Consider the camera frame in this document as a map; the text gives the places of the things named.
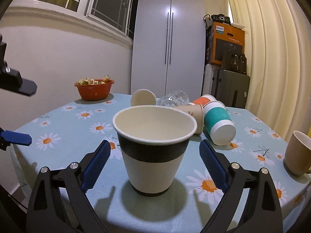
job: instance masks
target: suitcase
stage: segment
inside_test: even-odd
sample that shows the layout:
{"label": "suitcase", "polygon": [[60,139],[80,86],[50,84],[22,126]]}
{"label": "suitcase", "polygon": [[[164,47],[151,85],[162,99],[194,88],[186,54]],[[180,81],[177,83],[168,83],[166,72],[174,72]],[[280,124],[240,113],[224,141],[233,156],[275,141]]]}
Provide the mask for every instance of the suitcase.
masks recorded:
{"label": "suitcase", "polygon": [[244,109],[250,77],[228,70],[214,71],[211,95],[227,107]]}

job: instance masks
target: metal screw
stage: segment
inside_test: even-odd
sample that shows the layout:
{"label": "metal screw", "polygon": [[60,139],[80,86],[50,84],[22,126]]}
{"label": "metal screw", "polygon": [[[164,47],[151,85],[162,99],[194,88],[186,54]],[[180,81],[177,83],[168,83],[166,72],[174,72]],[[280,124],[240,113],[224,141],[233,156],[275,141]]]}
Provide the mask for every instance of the metal screw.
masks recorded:
{"label": "metal screw", "polygon": [[261,172],[262,172],[263,174],[268,174],[268,173],[269,173],[268,169],[266,169],[266,168],[262,168],[262,169],[261,169]]}
{"label": "metal screw", "polygon": [[40,170],[40,172],[42,172],[42,173],[45,173],[45,172],[47,172],[48,171],[48,168],[45,166],[45,167],[43,167],[43,168],[41,168],[41,170]]}
{"label": "metal screw", "polygon": [[77,162],[73,162],[73,163],[70,164],[70,168],[71,169],[76,169],[78,167],[78,165],[79,164]]}
{"label": "metal screw", "polygon": [[240,168],[240,165],[238,163],[232,163],[231,166],[233,169],[239,169]]}

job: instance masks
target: round table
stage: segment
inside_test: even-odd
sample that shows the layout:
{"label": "round table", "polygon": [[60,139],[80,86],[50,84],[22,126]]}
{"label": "round table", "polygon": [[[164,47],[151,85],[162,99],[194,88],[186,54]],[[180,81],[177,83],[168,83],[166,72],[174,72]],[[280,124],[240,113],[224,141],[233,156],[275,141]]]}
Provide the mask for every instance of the round table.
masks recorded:
{"label": "round table", "polygon": [[[17,129],[30,134],[32,144],[11,146],[19,182],[27,198],[39,170],[66,168],[93,152],[103,139],[111,156],[93,189],[86,193],[99,218],[111,232],[200,232],[215,211],[223,193],[217,189],[199,155],[199,143],[209,136],[193,136],[169,190],[159,197],[144,197],[131,187],[125,170],[113,116],[130,107],[130,95],[110,94],[97,102],[77,100]],[[283,166],[287,143],[245,109],[227,108],[237,128],[231,144],[216,146],[230,162],[258,171],[265,167],[274,180],[283,218],[295,221],[304,204],[310,178],[295,177]],[[61,191],[65,200],[68,197]],[[239,221],[247,198],[244,191],[230,228]]]}

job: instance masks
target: black band on cup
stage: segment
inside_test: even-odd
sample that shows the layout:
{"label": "black band on cup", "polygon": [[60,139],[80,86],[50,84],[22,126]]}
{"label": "black band on cup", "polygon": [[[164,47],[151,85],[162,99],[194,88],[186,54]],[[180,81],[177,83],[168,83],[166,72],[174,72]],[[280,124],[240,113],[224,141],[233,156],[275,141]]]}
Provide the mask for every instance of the black band on cup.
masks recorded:
{"label": "black band on cup", "polygon": [[138,161],[148,163],[168,162],[181,156],[188,146],[190,138],[177,144],[145,145],[128,140],[118,134],[119,144],[124,153]]}

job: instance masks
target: orange basket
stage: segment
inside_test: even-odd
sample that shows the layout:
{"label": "orange basket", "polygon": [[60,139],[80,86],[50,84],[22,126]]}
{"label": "orange basket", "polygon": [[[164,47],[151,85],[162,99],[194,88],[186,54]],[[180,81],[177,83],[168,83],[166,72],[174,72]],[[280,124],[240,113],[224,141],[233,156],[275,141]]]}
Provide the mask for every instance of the orange basket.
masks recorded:
{"label": "orange basket", "polygon": [[97,85],[78,85],[75,83],[75,87],[78,88],[81,98],[85,101],[98,101],[105,99],[109,93],[114,80],[110,80],[105,84]]}

